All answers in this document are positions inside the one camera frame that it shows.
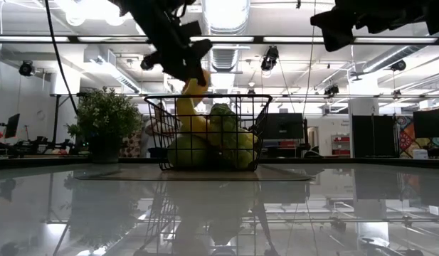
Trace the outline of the colourful patterned wall hanging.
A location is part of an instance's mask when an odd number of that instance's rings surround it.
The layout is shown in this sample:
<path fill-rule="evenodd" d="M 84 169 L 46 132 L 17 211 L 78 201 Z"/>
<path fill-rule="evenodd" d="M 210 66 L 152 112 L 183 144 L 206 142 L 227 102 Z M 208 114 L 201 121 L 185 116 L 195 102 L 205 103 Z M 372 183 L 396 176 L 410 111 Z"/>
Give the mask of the colourful patterned wall hanging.
<path fill-rule="evenodd" d="M 429 159 L 439 159 L 439 137 L 416 139 L 412 116 L 397 116 L 399 156 L 413 159 L 414 151 L 425 149 Z"/>

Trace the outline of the small potted green plant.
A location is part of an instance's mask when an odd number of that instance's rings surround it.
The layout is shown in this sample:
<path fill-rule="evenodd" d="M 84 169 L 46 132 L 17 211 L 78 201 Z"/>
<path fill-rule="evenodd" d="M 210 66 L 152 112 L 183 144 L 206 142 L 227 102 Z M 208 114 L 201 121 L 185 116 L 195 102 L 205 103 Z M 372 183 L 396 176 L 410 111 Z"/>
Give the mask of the small potted green plant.
<path fill-rule="evenodd" d="M 103 87 L 80 96 L 76 123 L 68 124 L 70 136 L 88 144 L 95 164 L 118 162 L 123 139 L 142 126 L 142 115 L 131 97 Z"/>

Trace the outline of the red storage shelf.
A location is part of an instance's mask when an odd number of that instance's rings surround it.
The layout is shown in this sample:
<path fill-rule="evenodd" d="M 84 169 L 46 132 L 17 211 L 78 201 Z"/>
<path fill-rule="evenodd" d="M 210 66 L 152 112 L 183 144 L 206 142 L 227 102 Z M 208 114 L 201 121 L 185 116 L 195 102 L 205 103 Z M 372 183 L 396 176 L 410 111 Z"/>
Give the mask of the red storage shelf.
<path fill-rule="evenodd" d="M 350 137 L 348 134 L 336 134 L 331 136 L 332 156 L 350 157 Z"/>

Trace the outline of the yellow banana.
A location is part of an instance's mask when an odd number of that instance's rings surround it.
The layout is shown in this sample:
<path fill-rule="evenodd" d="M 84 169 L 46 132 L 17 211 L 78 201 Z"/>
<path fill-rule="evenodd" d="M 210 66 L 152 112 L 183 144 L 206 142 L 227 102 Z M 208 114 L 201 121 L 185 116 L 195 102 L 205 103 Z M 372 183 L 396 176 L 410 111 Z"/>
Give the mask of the yellow banana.
<path fill-rule="evenodd" d="M 195 106 L 202 101 L 202 97 L 192 97 L 192 95 L 202 95 L 208 89 L 208 86 L 198 84 L 196 78 L 190 78 L 186 81 L 182 95 L 176 100 L 176 113 L 181 121 L 183 132 L 191 132 L 202 139 L 206 138 L 206 132 L 211 131 L 209 121 L 199 115 Z"/>

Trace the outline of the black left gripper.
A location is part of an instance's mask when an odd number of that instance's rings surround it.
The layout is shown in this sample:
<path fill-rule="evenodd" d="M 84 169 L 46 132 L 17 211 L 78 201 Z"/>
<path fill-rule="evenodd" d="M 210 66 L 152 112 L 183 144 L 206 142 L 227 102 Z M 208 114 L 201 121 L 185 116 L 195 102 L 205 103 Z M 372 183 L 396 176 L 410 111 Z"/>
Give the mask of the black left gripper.
<path fill-rule="evenodd" d="M 174 13 L 179 8 L 194 3 L 194 0 L 110 0 L 120 10 L 120 16 L 131 14 L 135 23 L 144 32 L 148 42 L 156 50 L 146 55 L 141 69 L 151 70 L 159 64 L 163 72 L 178 80 L 196 79 L 198 85 L 207 86 L 201 62 L 185 64 L 185 54 L 189 47 L 179 17 Z M 213 47 L 209 39 L 191 44 L 196 60 L 202 59 Z"/>

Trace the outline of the brown mat with dark border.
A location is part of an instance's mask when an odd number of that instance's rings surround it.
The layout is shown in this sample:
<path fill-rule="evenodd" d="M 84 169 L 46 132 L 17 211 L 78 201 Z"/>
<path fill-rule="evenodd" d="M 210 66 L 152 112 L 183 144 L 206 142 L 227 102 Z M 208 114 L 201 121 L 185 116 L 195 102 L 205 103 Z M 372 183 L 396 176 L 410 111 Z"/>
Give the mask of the brown mat with dark border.
<path fill-rule="evenodd" d="M 261 166 L 256 171 L 162 171 L 157 166 L 124 168 L 81 174 L 78 180 L 91 181 L 310 181 L 314 176 Z"/>

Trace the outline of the black partition panel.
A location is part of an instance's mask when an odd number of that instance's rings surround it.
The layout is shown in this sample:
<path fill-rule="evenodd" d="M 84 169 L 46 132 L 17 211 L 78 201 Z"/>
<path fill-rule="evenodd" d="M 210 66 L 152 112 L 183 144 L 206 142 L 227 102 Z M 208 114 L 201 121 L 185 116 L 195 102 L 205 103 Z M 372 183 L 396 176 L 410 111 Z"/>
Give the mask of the black partition panel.
<path fill-rule="evenodd" d="M 395 121 L 389 115 L 353 115 L 354 158 L 396 157 Z"/>

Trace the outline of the black computer monitor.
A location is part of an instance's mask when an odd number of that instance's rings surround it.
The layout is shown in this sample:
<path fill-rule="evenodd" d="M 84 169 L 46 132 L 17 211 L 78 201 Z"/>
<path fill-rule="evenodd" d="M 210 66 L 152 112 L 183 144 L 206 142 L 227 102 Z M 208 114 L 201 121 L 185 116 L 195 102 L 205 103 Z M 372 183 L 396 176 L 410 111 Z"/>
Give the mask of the black computer monitor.
<path fill-rule="evenodd" d="M 303 118 L 300 113 L 267 115 L 263 139 L 303 139 Z"/>
<path fill-rule="evenodd" d="M 6 124 L 6 131 L 4 134 L 5 139 L 16 136 L 19 119 L 20 119 L 20 114 L 15 114 L 9 117 L 8 122 Z"/>
<path fill-rule="evenodd" d="M 439 110 L 414 112 L 413 123 L 416 138 L 439 137 Z"/>

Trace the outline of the green grape bunch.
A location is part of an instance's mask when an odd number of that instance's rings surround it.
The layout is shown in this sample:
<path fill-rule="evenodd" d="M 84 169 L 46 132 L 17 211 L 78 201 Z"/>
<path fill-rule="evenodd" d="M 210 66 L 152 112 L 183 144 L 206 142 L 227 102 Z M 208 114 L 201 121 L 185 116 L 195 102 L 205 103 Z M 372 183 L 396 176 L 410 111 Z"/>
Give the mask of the green grape bunch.
<path fill-rule="evenodd" d="M 222 151 L 223 158 L 236 169 L 248 169 L 249 165 L 257 159 L 254 143 L 258 138 L 250 132 L 237 126 L 236 121 L 220 119 L 218 122 L 210 121 L 208 141 Z"/>

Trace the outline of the person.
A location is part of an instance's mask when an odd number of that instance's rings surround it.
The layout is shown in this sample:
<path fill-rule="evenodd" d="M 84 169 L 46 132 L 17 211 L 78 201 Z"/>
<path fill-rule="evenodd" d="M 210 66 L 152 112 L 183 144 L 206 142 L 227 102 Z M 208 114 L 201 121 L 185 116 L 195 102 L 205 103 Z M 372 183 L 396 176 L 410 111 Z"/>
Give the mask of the person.
<path fill-rule="evenodd" d="M 167 158 L 167 147 L 174 138 L 172 117 L 168 116 L 163 102 L 154 106 L 154 115 L 149 118 L 142 130 L 141 157 L 152 159 Z"/>

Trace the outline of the green pear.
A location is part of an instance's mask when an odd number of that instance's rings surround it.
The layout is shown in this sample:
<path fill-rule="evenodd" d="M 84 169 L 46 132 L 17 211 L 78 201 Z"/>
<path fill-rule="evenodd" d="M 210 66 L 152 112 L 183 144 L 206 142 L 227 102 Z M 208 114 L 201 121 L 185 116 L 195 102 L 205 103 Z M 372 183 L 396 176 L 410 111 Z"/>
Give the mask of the green pear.
<path fill-rule="evenodd" d="M 195 135 L 180 134 L 168 147 L 167 158 L 174 168 L 203 166 L 208 158 L 208 143 Z"/>

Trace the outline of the black aluminium table frame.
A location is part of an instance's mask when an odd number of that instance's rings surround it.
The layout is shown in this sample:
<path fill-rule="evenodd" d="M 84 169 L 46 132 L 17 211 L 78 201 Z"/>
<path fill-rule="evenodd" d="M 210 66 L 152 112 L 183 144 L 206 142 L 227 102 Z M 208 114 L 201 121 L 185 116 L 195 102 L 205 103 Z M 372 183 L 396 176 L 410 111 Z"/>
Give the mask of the black aluminium table frame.
<path fill-rule="evenodd" d="M 0 159 L 0 170 L 33 168 L 44 166 L 61 166 L 72 164 L 90 164 L 85 157 L 56 157 L 56 158 L 23 158 Z M 396 159 L 396 158 L 307 158 L 307 159 L 260 159 L 263 164 L 374 164 L 386 166 L 408 166 L 417 168 L 439 169 L 439 159 Z"/>

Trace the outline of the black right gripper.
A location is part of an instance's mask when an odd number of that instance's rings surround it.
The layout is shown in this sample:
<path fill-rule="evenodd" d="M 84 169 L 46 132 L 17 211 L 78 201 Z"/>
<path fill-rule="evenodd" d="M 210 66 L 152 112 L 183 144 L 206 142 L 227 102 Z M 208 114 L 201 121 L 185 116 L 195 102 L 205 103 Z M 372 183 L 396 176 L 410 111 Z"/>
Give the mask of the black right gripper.
<path fill-rule="evenodd" d="M 335 7 L 310 18 L 321 29 L 328 52 L 352 43 L 353 26 L 375 34 L 424 22 L 430 35 L 439 32 L 439 0 L 335 0 Z"/>

